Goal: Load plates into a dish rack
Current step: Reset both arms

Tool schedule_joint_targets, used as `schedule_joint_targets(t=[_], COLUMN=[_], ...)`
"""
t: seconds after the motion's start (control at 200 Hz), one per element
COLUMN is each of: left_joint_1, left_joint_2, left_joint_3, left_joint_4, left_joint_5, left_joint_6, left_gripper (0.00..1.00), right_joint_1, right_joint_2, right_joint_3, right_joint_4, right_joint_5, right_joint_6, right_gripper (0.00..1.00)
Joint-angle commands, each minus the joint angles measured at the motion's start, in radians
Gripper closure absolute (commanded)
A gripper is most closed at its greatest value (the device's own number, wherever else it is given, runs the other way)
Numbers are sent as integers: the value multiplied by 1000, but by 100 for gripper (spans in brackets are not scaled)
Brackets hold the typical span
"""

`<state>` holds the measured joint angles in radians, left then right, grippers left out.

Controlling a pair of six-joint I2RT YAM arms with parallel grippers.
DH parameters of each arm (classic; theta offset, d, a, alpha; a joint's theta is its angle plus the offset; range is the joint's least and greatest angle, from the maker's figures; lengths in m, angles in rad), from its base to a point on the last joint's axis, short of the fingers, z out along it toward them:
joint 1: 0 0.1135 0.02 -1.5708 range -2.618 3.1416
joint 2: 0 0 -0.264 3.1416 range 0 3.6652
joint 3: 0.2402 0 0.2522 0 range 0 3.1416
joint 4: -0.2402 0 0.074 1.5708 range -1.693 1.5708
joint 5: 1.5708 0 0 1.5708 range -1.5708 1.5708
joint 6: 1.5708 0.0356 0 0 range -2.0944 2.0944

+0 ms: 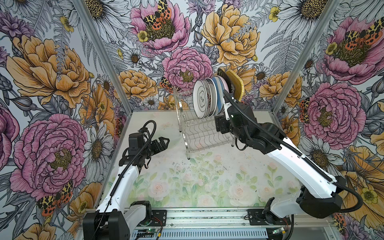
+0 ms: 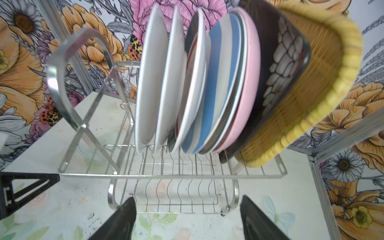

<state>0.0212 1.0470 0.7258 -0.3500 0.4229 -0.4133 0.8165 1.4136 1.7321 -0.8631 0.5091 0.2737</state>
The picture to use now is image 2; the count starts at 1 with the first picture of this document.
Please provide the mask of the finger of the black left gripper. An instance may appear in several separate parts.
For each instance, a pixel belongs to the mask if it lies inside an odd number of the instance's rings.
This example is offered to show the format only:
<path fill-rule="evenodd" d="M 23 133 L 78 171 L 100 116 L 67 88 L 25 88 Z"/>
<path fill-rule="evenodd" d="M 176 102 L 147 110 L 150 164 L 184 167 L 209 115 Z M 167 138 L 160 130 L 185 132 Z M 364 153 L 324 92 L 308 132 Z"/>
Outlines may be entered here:
<path fill-rule="evenodd" d="M 1 220 L 59 181 L 59 174 L 1 172 Z"/>

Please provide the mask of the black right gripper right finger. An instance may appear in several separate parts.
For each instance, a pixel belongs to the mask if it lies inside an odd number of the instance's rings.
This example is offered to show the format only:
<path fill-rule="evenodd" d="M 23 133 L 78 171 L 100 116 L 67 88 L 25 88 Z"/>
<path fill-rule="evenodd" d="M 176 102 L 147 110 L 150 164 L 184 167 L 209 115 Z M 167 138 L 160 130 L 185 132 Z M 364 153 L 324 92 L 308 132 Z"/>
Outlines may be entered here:
<path fill-rule="evenodd" d="M 289 240 L 268 216 L 246 195 L 240 204 L 245 240 Z"/>

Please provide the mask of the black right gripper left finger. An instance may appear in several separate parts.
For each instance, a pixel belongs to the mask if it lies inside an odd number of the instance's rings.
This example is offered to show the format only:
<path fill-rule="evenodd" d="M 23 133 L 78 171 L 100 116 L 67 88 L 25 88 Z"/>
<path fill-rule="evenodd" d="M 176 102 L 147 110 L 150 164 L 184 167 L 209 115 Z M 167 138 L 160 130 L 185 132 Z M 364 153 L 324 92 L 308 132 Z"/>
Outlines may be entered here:
<path fill-rule="evenodd" d="M 89 240 L 131 240 L 137 218 L 136 202 L 128 198 Z"/>

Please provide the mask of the pink round plate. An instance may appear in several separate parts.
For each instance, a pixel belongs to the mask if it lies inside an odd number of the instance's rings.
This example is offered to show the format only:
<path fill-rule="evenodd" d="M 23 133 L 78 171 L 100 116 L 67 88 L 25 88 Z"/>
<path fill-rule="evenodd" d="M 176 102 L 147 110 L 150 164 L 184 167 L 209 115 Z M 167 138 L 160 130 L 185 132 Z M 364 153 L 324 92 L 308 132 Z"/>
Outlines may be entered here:
<path fill-rule="evenodd" d="M 226 129 L 226 134 L 219 145 L 213 150 L 214 153 L 221 152 L 232 145 L 245 128 L 255 103 L 260 78 L 261 46 L 254 21 L 250 14 L 241 7 L 233 8 L 230 12 L 238 14 L 245 25 L 247 35 L 246 69 L 242 77 L 240 99 L 237 101 L 236 111 L 232 111 L 231 125 Z"/>

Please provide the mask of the white plate green red band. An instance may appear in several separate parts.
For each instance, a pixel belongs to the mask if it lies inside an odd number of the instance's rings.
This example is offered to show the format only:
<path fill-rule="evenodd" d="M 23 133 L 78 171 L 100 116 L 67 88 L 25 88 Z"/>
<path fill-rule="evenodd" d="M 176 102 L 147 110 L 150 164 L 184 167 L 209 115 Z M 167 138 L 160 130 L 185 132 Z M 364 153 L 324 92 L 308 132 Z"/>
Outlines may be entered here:
<path fill-rule="evenodd" d="M 205 87 L 206 73 L 206 26 L 202 8 L 197 8 L 185 38 L 187 64 L 182 101 L 177 123 L 168 137 L 168 150 L 177 151 L 187 138 L 197 116 Z"/>

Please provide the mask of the white plate green rim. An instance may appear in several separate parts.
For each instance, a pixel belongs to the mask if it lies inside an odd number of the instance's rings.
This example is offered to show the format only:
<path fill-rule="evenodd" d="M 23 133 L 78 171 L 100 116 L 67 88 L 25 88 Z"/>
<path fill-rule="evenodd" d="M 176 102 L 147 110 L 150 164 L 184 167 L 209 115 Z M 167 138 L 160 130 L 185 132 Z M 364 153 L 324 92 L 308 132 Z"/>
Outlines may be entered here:
<path fill-rule="evenodd" d="M 141 154 L 153 138 L 159 113 L 169 37 L 159 4 L 154 4 L 146 31 L 135 112 L 135 145 Z"/>

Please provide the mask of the white plate red characters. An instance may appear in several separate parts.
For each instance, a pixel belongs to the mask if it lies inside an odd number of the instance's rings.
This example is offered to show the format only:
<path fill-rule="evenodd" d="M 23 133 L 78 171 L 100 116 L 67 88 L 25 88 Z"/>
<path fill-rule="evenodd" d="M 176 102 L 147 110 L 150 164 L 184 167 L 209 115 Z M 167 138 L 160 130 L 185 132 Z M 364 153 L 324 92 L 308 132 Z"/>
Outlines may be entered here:
<path fill-rule="evenodd" d="M 186 60 L 181 13 L 179 7 L 175 6 L 155 134 L 156 151 L 162 148 L 177 121 L 185 81 Z"/>

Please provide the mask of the blue white striped plate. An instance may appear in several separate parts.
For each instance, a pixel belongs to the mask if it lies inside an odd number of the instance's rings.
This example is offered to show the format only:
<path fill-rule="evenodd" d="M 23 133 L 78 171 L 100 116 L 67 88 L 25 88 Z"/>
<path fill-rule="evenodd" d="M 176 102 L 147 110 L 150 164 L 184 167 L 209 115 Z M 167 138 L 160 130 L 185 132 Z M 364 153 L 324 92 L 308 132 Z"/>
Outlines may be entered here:
<path fill-rule="evenodd" d="M 186 154 L 196 154 L 213 137 L 232 94 L 243 53 L 244 35 L 239 17 L 228 13 L 211 29 L 210 58 L 204 97 L 196 119 L 182 145 Z"/>

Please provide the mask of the black floral square plate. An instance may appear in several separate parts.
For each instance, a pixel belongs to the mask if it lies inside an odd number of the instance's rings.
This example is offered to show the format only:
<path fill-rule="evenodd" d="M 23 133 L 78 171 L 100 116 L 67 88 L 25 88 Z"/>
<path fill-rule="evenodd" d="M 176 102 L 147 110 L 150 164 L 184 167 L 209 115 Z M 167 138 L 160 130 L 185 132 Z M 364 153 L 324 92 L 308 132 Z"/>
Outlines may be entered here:
<path fill-rule="evenodd" d="M 306 37 L 267 1 L 240 1 L 252 18 L 261 46 L 261 71 L 256 100 L 248 122 L 237 140 L 219 153 L 222 164 L 236 153 L 246 153 L 246 145 L 257 147 L 257 155 L 274 144 L 284 132 L 277 110 L 311 57 Z"/>

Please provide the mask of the yellow woven square plate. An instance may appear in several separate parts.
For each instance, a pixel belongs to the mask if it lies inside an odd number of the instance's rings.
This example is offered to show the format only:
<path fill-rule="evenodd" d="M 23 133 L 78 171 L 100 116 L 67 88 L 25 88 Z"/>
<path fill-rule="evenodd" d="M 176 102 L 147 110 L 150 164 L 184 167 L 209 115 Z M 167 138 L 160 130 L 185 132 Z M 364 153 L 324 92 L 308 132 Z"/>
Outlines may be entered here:
<path fill-rule="evenodd" d="M 323 120 L 347 95 L 363 56 L 363 36 L 348 17 L 292 1 L 277 6 L 311 47 L 308 67 L 267 121 L 235 152 L 247 167 L 259 167 Z"/>

